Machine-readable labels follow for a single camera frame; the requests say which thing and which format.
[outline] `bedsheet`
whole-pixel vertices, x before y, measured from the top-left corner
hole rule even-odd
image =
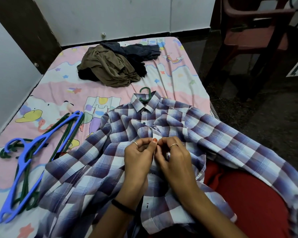
[[[128,87],[106,87],[100,82],[81,80],[77,75],[77,65],[89,47],[72,47],[62,51],[51,64],[46,74],[21,106],[12,121],[0,135],[0,151],[4,145],[16,137],[33,139],[55,124],[67,112],[80,110],[84,120],[79,127],[70,150],[78,146],[95,132],[100,125],[101,116],[107,111],[130,102],[133,93],[145,86],[160,95],[195,106],[205,113],[212,114],[210,100],[205,88],[184,50],[175,37],[146,38],[120,42],[121,46],[140,43],[160,47],[157,60],[146,61],[147,75]],[[56,148],[65,127],[58,130],[49,140],[48,146],[31,162],[29,187],[44,171],[44,166]],[[14,181],[17,167],[16,156],[0,158],[0,209]],[[40,217],[44,211],[39,207],[25,211],[8,224],[0,224],[0,237],[31,238],[37,231]]]

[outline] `chair armrest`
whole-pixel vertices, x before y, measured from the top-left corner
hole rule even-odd
[[[292,16],[295,9],[275,9],[269,11],[239,11],[231,7],[228,0],[223,0],[226,15],[233,18],[274,18],[278,16]]]

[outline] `green hanger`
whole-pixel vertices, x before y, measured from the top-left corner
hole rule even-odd
[[[148,87],[143,87],[143,88],[140,89],[139,93],[141,93],[141,91],[142,91],[143,89],[145,89],[145,88],[149,90],[149,98],[146,99],[146,100],[143,100],[142,98],[139,98],[140,102],[148,102],[148,101],[151,99],[151,90],[150,90],[150,88],[148,88]]]

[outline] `plaid shirt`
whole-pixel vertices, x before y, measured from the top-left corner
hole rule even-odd
[[[126,146],[139,138],[167,136],[178,136],[184,143],[191,154],[198,186],[231,221],[237,217],[229,205],[203,184],[207,150],[278,192],[289,208],[291,231],[298,233],[298,172],[289,163],[195,107],[161,98],[158,92],[152,94],[145,106],[138,98],[147,99],[148,95],[134,94],[130,103],[104,114],[99,130],[78,150],[46,165],[39,206],[47,214],[40,221],[36,237],[83,238],[122,186]],[[173,195],[154,161],[148,182],[140,215],[147,232],[153,234],[173,224],[193,231],[190,224],[194,220]]]

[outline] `dark tiled floor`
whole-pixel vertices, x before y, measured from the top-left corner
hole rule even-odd
[[[298,33],[290,29],[288,37],[288,50],[254,100],[241,102],[233,83],[249,77],[258,55],[237,56],[206,90],[223,122],[271,148],[298,170],[298,77],[286,77],[298,61]],[[221,45],[220,33],[179,39],[203,80]]]

